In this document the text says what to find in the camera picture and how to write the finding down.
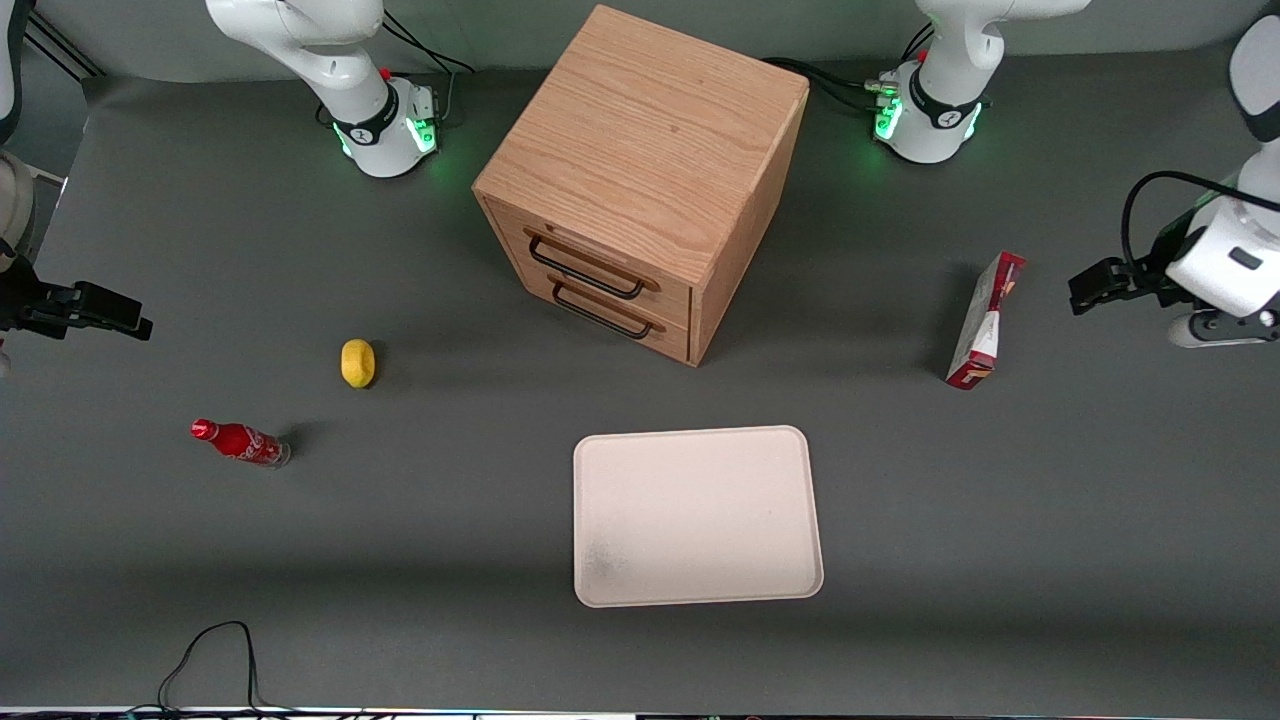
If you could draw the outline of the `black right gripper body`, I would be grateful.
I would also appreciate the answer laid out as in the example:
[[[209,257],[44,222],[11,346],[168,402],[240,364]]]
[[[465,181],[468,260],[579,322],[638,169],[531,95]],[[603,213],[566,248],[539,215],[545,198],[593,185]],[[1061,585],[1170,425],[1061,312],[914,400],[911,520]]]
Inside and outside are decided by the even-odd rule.
[[[3,256],[1,331],[65,337],[72,288],[42,282],[26,256]]]

